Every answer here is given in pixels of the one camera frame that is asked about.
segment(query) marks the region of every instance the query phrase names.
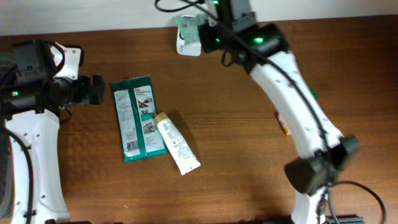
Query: cream tube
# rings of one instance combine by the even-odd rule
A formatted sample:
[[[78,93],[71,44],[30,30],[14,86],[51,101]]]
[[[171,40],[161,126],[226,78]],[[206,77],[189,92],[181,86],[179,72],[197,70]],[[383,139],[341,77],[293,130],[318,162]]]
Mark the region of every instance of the cream tube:
[[[155,124],[182,175],[200,167],[200,162],[167,114],[158,114],[155,117]]]

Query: green indicator light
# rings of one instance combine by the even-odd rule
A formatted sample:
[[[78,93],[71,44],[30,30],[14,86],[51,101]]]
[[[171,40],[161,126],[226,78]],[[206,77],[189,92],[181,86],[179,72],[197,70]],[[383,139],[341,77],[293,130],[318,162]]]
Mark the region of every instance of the green indicator light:
[[[256,43],[256,44],[262,44],[263,41],[264,41],[264,38],[261,38],[261,37],[254,38],[254,43]]]

